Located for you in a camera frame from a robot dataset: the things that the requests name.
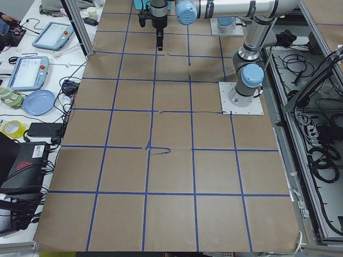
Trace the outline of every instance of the yellow tape roll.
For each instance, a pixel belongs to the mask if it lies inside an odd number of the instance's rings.
[[[6,122],[2,128],[2,133],[10,138],[21,138],[26,130],[26,127],[17,120]]]

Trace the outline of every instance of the floor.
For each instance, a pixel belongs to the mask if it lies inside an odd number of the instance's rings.
[[[35,236],[42,251],[293,251],[264,100],[263,116],[221,112],[217,82],[237,80],[243,39],[212,37],[208,20],[182,26],[171,10],[156,52],[136,13],[105,4]]]
[[[22,20],[33,2],[34,0],[0,0],[0,11]]]

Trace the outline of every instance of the robotic arm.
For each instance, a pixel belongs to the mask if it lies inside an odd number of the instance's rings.
[[[163,29],[167,27],[168,2],[167,0],[150,0],[150,8],[142,8],[139,12],[139,24],[145,27],[145,21],[151,20],[156,28],[156,47],[163,50]]]
[[[238,76],[235,92],[231,93],[233,104],[245,107],[264,78],[263,70],[256,64],[259,51],[276,18],[292,11],[300,0],[171,0],[175,1],[177,20],[189,25],[196,19],[232,16],[253,17],[247,38],[234,56],[233,63]],[[151,8],[139,14],[140,24],[152,19],[156,28],[157,47],[162,50],[163,29],[167,26],[167,0],[150,0]]]

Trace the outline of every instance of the black power adapter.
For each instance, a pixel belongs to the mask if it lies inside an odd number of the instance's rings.
[[[75,92],[79,89],[80,83],[71,80],[64,80],[62,83],[62,93],[70,96],[75,94]]]
[[[96,20],[91,19],[91,18],[85,18],[84,19],[84,23],[88,24],[88,25],[91,25],[91,26],[96,26],[96,25],[99,24]]]

